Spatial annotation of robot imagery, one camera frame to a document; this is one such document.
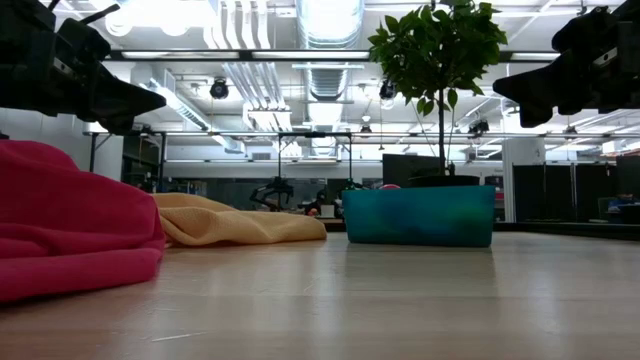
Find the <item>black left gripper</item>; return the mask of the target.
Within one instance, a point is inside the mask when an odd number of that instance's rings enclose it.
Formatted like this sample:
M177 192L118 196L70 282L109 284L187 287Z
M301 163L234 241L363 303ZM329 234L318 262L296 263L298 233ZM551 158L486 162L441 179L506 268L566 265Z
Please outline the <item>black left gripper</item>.
M47 116L75 114L115 135L132 131L137 116L166 99L118 79L102 61L110 44L90 24L109 7L55 27L61 0L0 0L0 107Z

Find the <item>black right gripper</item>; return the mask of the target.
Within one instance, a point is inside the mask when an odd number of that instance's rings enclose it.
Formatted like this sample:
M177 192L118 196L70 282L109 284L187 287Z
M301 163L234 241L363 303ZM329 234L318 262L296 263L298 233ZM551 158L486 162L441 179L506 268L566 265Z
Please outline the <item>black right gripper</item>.
M600 114L640 109L640 0L611 11L596 7L570 20L552 38L559 53L549 65L496 80L493 90L520 107L520 126L584 109Z

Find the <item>blue plastic tupperware tub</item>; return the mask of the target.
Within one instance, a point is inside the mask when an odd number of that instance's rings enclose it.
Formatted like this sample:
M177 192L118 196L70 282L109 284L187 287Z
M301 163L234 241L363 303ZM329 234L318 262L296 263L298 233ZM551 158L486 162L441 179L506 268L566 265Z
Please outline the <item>blue plastic tupperware tub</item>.
M492 243L491 186L349 190L342 200L352 243L471 248Z

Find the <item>black partition panels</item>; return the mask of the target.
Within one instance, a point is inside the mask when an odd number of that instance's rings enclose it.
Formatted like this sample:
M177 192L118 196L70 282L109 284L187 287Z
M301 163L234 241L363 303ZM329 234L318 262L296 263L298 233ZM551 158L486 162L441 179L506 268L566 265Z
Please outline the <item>black partition panels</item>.
M516 222L577 222L600 219L617 189L609 163L513 165Z

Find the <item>potted green plant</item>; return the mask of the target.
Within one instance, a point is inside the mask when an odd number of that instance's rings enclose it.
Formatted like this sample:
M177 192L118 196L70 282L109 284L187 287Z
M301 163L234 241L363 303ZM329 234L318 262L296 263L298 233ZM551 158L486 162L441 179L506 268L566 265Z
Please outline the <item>potted green plant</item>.
M409 179L417 187L477 185L448 163L445 119L455 114L460 90L481 95L477 81L499 63L506 32L493 21L498 10L480 0L443 0L396 18L385 16L368 38L369 58L381 66L386 82L413 102L421 117L438 117L438 171Z

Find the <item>red cloth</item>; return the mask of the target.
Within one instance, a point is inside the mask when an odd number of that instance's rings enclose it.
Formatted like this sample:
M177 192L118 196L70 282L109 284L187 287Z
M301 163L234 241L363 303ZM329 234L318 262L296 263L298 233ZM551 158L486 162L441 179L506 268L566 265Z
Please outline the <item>red cloth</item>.
M0 304L149 281L164 247L151 195L50 145L0 140Z

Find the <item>black background monitor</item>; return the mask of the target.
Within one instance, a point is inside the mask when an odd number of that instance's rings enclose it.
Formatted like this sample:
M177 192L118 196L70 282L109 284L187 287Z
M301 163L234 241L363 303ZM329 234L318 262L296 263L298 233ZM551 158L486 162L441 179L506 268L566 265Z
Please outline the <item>black background monitor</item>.
M437 157L384 154L383 183L401 188L445 186L447 179L440 173Z

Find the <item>orange cloth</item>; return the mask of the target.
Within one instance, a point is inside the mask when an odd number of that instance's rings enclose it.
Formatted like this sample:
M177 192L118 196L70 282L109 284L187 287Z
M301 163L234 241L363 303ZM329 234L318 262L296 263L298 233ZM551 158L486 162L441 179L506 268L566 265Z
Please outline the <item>orange cloth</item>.
M231 242L264 245L324 240L319 220L286 212L237 210L208 198L184 193L153 196L168 240L189 247Z

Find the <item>person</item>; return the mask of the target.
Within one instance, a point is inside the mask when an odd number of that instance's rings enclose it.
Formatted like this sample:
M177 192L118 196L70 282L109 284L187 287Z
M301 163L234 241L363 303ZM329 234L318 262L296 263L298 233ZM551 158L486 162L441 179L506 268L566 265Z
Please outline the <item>person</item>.
M320 190L316 193L316 197L311 202L300 204L299 208L306 216L318 217L323 215L323 207L327 205L327 192L325 190Z

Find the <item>black background workstation frame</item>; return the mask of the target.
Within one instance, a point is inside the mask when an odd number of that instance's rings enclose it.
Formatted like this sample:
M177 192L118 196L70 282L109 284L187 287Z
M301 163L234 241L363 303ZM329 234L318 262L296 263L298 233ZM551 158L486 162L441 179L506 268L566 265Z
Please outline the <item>black background workstation frame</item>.
M147 192L163 192L168 135L132 131L126 135L84 132L90 138L89 171Z
M282 177L282 151L286 149L290 143L286 143L285 146L282 146L282 139L287 137L292 141L295 141L298 137L303 137L305 139L326 139L333 138L335 140L335 156L320 158L320 157L310 157L310 158L302 158L302 164L306 165L307 163L312 165L317 164L341 164L343 160L341 159L341 150L342 144L338 141L339 138L345 138L348 140L347 152L349 155L348 158L348 177L353 178L353 137L354 134L352 132L326 132L326 131L306 131L306 132L277 132L277 175L274 180L270 183L272 189L268 192L268 195L276 194L278 197L278 202L281 202L281 196L283 194L287 196L291 196L289 185L285 184L285 180Z

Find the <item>silver ventilation duct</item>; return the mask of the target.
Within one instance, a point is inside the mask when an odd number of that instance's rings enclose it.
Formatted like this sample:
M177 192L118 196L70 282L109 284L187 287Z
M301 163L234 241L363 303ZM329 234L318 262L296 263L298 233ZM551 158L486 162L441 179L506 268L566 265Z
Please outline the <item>silver ventilation duct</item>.
M352 50L358 45L364 0L295 0L300 47L305 50ZM309 69L305 80L310 95L319 101L338 100L345 91L349 71Z

